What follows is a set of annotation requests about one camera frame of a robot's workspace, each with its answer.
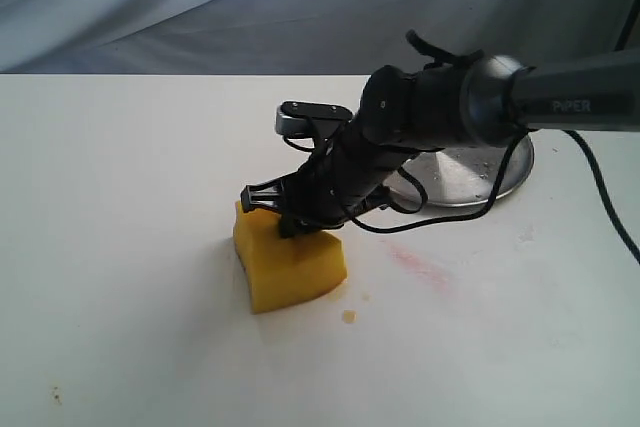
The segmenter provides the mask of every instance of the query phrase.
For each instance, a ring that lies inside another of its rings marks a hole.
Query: white table
[[[488,217],[347,226],[344,287],[249,313],[233,203],[304,159],[275,106],[364,80],[1,77],[0,425],[638,425],[640,268],[561,133]],[[640,238],[640,138],[587,137]]]

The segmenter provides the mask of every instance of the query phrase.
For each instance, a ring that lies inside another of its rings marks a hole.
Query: sponge
[[[233,240],[249,281],[253,313],[300,304],[330,292],[347,277],[342,243],[327,232],[291,239],[278,234],[280,216],[244,213],[236,203]]]

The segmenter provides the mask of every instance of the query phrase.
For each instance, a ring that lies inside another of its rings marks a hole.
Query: red stain
[[[381,242],[388,247],[389,255],[391,255],[405,271],[428,282],[436,291],[449,293],[450,276],[445,270],[425,262],[420,257],[407,252],[406,249],[394,242],[388,240],[382,240]]]

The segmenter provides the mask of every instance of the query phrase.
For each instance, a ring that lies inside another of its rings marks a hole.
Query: white fabric backdrop
[[[368,73],[454,51],[541,62],[610,49],[630,0],[0,0],[0,69]]]

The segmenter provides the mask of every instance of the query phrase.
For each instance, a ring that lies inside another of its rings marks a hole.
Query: round metal base
[[[503,148],[445,149],[435,154],[420,154],[404,168],[424,186],[428,205],[466,207],[483,204],[493,187]],[[525,137],[513,152],[498,198],[517,189],[533,168],[533,144]],[[385,185],[401,198],[419,203],[420,196],[411,184],[393,174]]]

